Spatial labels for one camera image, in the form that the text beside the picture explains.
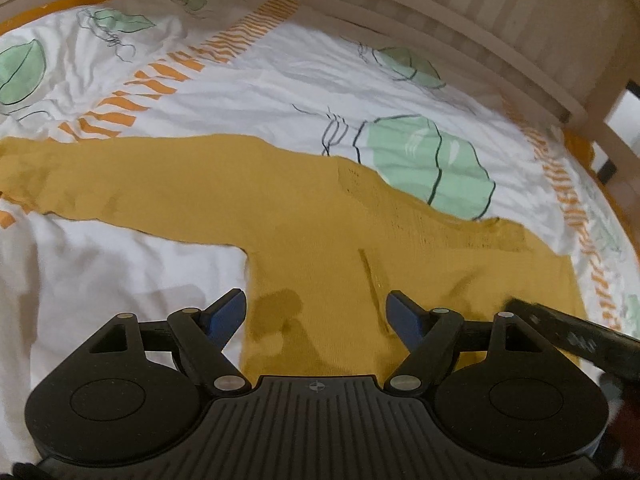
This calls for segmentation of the mustard yellow knit sweater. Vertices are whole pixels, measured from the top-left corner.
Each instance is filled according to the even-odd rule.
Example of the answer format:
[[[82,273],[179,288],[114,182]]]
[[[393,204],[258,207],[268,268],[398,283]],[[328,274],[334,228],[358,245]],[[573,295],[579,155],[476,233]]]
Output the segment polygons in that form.
[[[585,312],[570,259],[524,226],[448,216],[356,162],[254,136],[7,138],[1,192],[42,214],[244,250],[250,379],[386,378],[406,356],[385,316],[393,290],[484,320],[511,298]]]

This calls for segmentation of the light wooden bed frame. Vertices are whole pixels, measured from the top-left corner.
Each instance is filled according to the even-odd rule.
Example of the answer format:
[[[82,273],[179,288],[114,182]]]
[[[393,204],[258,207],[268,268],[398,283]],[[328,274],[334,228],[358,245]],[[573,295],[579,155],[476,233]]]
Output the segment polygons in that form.
[[[639,78],[639,0],[299,1],[429,50],[593,140],[616,168],[608,190],[638,223],[639,159],[606,120]]]

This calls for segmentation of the white leaf-print duvet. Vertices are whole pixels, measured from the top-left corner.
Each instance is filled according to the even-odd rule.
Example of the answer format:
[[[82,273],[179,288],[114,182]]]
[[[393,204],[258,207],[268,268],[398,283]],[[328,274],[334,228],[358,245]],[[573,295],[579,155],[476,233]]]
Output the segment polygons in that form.
[[[484,78],[299,0],[107,0],[1,32],[1,143],[233,134],[341,157],[570,259],[590,321],[639,331],[639,249],[587,138]],[[42,214],[1,194],[1,463],[33,460],[37,382],[119,311],[248,297],[239,247]]]

